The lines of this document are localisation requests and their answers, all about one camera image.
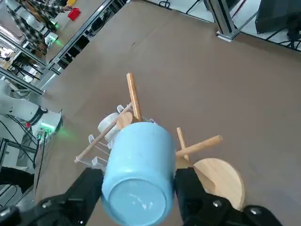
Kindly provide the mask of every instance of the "plaid shirt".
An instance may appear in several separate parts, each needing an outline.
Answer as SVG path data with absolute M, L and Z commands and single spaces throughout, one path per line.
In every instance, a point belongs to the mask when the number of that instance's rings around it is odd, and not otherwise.
M 23 0 L 16 0 L 18 1 L 24 8 L 26 8 L 23 4 Z M 55 32 L 55 26 L 51 23 L 51 21 L 48 19 L 47 15 L 44 12 L 63 12 L 61 6 L 53 6 L 53 5 L 47 5 L 42 2 L 39 2 L 37 0 L 25 0 L 29 4 L 31 4 L 35 10 L 44 18 L 46 21 L 46 27 L 50 29 L 51 31 Z M 17 27 L 22 31 L 25 38 L 32 44 L 39 44 L 40 42 L 45 42 L 43 35 L 29 26 L 23 18 L 21 18 L 16 12 L 11 10 L 9 7 L 7 7 L 7 10 L 9 14 L 13 17 L 13 20 L 15 21 Z

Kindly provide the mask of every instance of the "tabletop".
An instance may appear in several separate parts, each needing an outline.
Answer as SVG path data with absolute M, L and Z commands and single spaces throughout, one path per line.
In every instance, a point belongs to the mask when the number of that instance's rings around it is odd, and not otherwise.
M 72 7 L 79 8 L 81 13 L 75 21 L 72 21 L 69 12 L 60 13 L 55 21 L 58 24 L 56 34 L 58 39 L 50 46 L 46 55 L 46 62 L 49 63 L 66 45 L 66 43 L 75 35 L 81 26 L 90 18 L 90 16 L 104 3 L 105 0 L 77 0 Z
M 56 78 L 42 105 L 63 108 L 64 127 L 46 150 L 36 201 L 65 192 L 83 171 L 75 156 L 118 104 L 130 102 L 135 76 L 142 115 L 186 145 L 217 134 L 223 142 L 190 157 L 231 163 L 246 203 L 284 225 L 301 221 L 301 55 L 245 34 L 231 43 L 214 24 L 144 1 L 126 4 Z M 98 202 L 88 225 L 114 224 Z M 163 225 L 181 225 L 175 208 Z

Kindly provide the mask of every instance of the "light blue mug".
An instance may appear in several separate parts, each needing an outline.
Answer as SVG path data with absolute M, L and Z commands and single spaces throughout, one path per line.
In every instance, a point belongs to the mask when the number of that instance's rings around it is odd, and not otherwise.
M 138 122 L 117 135 L 106 168 L 102 202 L 125 226 L 161 223 L 173 206 L 175 144 L 155 123 Z

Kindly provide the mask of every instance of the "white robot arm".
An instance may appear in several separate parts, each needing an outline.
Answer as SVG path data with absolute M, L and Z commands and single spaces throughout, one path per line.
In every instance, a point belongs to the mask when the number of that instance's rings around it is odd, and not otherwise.
M 9 114 L 29 122 L 32 126 L 32 134 L 35 137 L 41 129 L 46 130 L 50 135 L 60 127 L 62 122 L 61 113 L 49 111 L 26 99 L 13 98 L 10 93 L 9 84 L 0 80 L 0 114 Z

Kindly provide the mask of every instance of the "red cup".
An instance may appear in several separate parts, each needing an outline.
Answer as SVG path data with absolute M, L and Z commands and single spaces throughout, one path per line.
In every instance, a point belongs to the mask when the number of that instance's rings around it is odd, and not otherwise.
M 71 12 L 68 14 L 68 17 L 74 21 L 80 15 L 79 8 L 73 8 Z

